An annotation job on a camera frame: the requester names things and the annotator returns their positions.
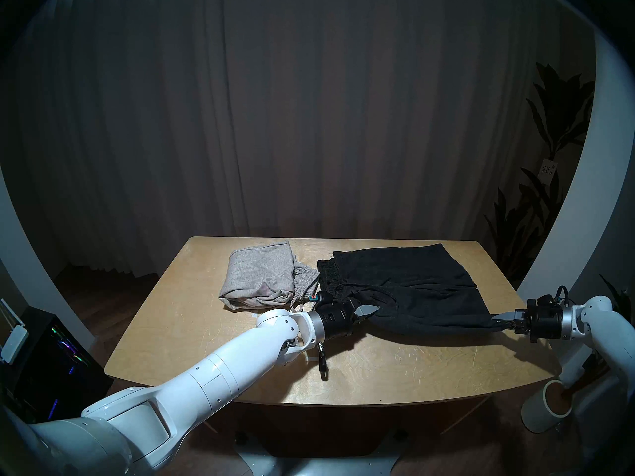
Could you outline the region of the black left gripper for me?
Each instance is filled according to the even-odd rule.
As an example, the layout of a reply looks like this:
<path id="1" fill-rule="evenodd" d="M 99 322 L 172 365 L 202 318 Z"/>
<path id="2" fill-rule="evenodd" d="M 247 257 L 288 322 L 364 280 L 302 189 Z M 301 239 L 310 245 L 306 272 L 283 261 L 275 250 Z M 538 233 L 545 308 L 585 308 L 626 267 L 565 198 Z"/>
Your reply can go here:
<path id="1" fill-rule="evenodd" d="M 314 326 L 316 341 L 325 342 L 346 337 L 352 333 L 355 318 L 368 318 L 380 307 L 359 305 L 357 300 L 315 300 L 313 312 L 317 316 Z"/>

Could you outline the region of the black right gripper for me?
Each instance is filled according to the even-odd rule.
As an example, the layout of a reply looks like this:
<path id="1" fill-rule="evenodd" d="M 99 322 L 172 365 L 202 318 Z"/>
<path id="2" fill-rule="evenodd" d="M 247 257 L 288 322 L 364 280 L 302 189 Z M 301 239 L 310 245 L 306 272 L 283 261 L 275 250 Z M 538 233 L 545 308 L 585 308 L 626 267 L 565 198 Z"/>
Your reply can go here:
<path id="1" fill-rule="evenodd" d="M 492 315 L 491 320 L 497 327 L 529 336 L 532 343 L 538 339 L 559 340 L 563 337 L 563 310 L 553 296 L 528 299 L 519 325 L 517 310 Z"/>

